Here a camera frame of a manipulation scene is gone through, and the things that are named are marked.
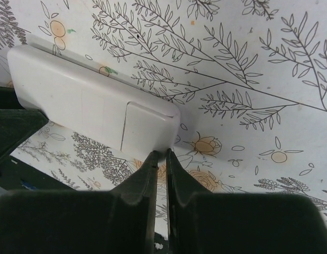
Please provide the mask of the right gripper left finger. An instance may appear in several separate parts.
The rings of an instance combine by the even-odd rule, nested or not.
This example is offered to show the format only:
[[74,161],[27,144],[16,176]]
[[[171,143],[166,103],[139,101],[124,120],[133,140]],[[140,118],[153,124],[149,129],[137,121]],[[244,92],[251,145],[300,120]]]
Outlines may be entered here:
[[0,253],[153,253],[159,154],[109,191],[0,197]]

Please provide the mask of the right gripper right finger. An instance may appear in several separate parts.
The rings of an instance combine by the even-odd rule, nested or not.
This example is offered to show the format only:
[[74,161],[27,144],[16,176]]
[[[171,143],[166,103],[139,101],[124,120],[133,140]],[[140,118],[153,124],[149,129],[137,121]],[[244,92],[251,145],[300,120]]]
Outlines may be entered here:
[[289,194],[212,193],[166,153],[172,253],[327,253],[314,204]]

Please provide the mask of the white battery cover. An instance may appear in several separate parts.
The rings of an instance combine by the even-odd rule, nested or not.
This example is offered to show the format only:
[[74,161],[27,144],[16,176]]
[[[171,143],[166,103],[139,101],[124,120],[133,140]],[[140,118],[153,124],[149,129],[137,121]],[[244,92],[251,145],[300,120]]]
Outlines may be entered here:
[[164,154],[175,143],[180,111],[173,107],[168,115],[130,102],[126,107],[121,151],[145,159],[152,151]]

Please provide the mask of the grey white remote control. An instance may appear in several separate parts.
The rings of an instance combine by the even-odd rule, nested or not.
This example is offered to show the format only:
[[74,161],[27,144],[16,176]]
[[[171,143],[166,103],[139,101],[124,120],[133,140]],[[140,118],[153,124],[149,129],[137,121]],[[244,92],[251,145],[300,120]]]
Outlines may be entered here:
[[50,121],[120,152],[130,102],[165,115],[177,107],[32,46],[9,49],[7,62],[24,108],[40,110]]

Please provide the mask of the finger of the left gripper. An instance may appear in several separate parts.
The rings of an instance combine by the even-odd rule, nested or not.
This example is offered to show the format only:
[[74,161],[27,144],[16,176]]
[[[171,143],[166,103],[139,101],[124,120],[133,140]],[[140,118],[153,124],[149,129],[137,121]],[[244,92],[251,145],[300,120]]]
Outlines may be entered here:
[[20,105],[14,89],[0,87],[0,164],[47,123],[41,111],[27,110]]

